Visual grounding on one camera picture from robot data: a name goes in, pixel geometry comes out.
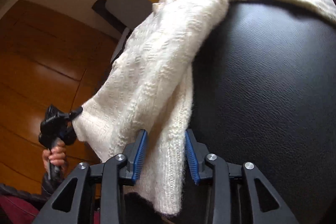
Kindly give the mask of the black jacket sleeve forearm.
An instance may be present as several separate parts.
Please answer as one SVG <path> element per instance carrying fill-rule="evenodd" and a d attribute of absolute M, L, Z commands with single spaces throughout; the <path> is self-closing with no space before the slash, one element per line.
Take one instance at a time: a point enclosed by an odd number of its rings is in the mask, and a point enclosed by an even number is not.
<path fill-rule="evenodd" d="M 1 223 L 32 223 L 39 211 L 64 181 L 49 180 L 45 173 L 41 184 L 41 194 L 17 190 L 1 183 Z"/>

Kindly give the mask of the person's left hand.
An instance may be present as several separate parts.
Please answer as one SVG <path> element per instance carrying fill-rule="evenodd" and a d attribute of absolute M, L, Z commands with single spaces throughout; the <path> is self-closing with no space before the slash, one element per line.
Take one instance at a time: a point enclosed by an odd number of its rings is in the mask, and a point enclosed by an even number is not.
<path fill-rule="evenodd" d="M 44 149 L 42 152 L 42 161 L 47 172 L 49 171 L 49 163 L 51 163 L 61 168 L 62 173 L 65 174 L 68 168 L 68 161 L 64 142 L 59 140 L 57 145 L 51 150 Z"/>

